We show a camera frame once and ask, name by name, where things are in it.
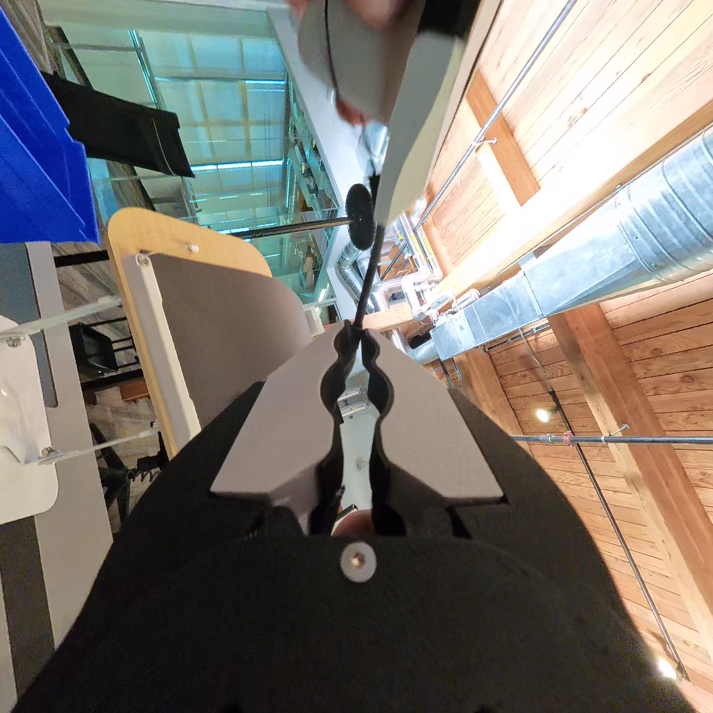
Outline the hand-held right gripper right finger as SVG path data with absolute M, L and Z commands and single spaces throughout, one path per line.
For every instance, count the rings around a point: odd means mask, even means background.
M 374 508 L 494 504 L 501 486 L 448 388 L 381 334 L 362 335 L 379 412 L 369 463 Z

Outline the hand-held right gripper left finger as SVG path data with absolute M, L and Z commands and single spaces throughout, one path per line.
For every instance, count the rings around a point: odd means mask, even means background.
M 267 378 L 212 493 L 268 504 L 330 504 L 343 480 L 339 408 L 351 326 L 314 339 Z

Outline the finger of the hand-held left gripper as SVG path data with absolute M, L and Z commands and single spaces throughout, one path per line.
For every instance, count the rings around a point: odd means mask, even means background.
M 332 21 L 342 7 L 337 1 L 328 2 Z M 354 126 L 371 122 L 388 126 L 420 21 L 421 16 L 414 35 L 400 38 L 372 33 L 369 28 L 304 27 L 296 17 L 299 56 L 309 73 L 334 94 L 343 120 Z
M 466 41 L 425 31 L 416 36 L 388 125 L 374 218 L 387 227 L 425 192 L 439 152 Z

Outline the blue plastic bin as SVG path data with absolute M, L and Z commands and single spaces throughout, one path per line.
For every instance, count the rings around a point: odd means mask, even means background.
M 1 243 L 100 237 L 84 146 L 1 13 Z

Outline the person's left hand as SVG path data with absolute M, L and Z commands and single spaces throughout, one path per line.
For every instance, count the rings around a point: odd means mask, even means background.
M 424 1 L 337 1 L 342 10 L 334 20 L 328 20 L 328 1 L 286 1 L 290 11 L 299 19 L 300 25 L 329 30 L 334 27 L 345 30 L 369 28 L 382 36 L 410 37 L 416 32 Z

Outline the black pole stand with disc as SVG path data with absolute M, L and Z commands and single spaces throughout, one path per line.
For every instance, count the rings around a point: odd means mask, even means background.
M 263 237 L 290 235 L 317 229 L 347 227 L 351 243 L 361 251 L 369 250 L 375 241 L 376 222 L 374 206 L 369 188 L 361 183 L 352 185 L 346 194 L 345 216 L 340 218 L 313 219 L 287 225 L 276 225 L 247 231 L 229 231 L 227 235 L 254 240 Z

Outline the black wood-rimmed board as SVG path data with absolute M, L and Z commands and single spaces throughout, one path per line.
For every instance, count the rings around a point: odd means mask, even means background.
M 117 211 L 105 239 L 128 325 L 120 261 L 150 255 L 201 429 L 312 342 L 301 300 L 246 240 L 139 208 Z

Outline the white rounded pad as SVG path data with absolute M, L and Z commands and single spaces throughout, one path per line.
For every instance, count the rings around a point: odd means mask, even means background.
M 58 477 L 42 464 L 51 446 L 46 407 L 33 343 L 9 346 L 1 338 L 1 524 L 48 511 L 56 502 Z

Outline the black office chair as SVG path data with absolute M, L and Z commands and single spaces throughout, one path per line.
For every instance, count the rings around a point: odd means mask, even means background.
M 193 178 L 178 116 L 42 73 L 88 157 Z

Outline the white board rail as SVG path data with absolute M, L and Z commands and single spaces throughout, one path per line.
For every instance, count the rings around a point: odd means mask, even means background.
M 120 264 L 131 332 L 168 454 L 175 456 L 201 431 L 201 424 L 170 332 L 150 255 L 126 255 Z

